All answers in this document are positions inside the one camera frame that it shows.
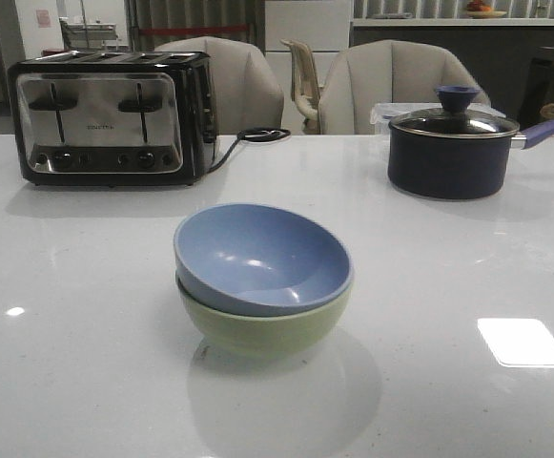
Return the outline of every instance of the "saucepan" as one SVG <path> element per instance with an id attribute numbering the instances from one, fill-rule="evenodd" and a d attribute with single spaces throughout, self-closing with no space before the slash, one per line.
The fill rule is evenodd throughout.
<path id="1" fill-rule="evenodd" d="M 531 148 L 554 135 L 554 120 L 519 132 L 518 122 L 467 110 L 478 88 L 440 86 L 441 108 L 389 122 L 389 179 L 430 198 L 471 199 L 503 187 L 510 148 Z"/>

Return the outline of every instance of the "chair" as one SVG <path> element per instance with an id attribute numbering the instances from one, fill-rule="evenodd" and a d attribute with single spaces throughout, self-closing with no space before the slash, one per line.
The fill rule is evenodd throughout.
<path id="1" fill-rule="evenodd" d="M 452 52 L 437 46 L 383 40 L 339 52 L 318 104 L 321 133 L 372 134 L 374 104 L 438 102 L 440 85 L 479 86 Z M 490 105 L 484 91 L 474 102 Z"/>
<path id="2" fill-rule="evenodd" d="M 305 134 L 319 134 L 318 100 L 320 86 L 313 52 L 306 43 L 296 40 L 280 40 L 292 54 L 291 97 L 298 111 L 304 116 Z"/>
<path id="3" fill-rule="evenodd" d="M 202 51 L 211 56 L 217 131 L 235 135 L 252 127 L 280 127 L 284 95 L 259 48 L 202 36 L 165 43 L 156 51 Z"/>

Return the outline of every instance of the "saucepan handle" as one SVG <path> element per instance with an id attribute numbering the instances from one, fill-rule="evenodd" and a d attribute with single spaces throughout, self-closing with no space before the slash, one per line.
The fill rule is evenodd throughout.
<path id="1" fill-rule="evenodd" d="M 527 148 L 532 148 L 538 143 L 541 143 L 551 135 L 554 135 L 554 119 L 524 129 L 514 138 L 523 140 L 524 144 L 522 145 L 522 149 L 526 150 Z"/>

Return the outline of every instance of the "white countertop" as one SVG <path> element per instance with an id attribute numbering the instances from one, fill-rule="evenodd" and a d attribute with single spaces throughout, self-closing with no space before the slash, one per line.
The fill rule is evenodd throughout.
<path id="1" fill-rule="evenodd" d="M 357 29 L 370 27 L 554 27 L 554 19 L 500 17 L 496 19 L 353 19 Z"/>
<path id="2" fill-rule="evenodd" d="M 0 135 L 0 458 L 554 457 L 554 368 L 499 365 L 477 325 L 554 336 L 554 138 L 475 201 L 406 195 L 387 160 L 382 136 L 297 136 L 191 187 L 36 187 Z M 317 347 L 244 361 L 186 315 L 174 229 L 231 201 L 350 250 L 351 300 Z"/>

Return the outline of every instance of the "toaster power cord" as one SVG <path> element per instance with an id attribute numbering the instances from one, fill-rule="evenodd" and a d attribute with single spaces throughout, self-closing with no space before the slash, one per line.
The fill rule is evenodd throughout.
<path id="1" fill-rule="evenodd" d="M 268 141 L 277 141 L 287 138 L 291 135 L 291 131 L 287 129 L 280 129 L 274 127 L 253 127 L 251 129 L 245 129 L 236 134 L 236 140 L 230 145 L 226 154 L 219 160 L 217 164 L 214 164 L 209 168 L 207 173 L 214 172 L 219 167 L 221 167 L 228 157 L 232 154 L 232 151 L 235 149 L 236 145 L 240 143 L 241 140 L 250 141 L 252 143 L 265 143 Z"/>

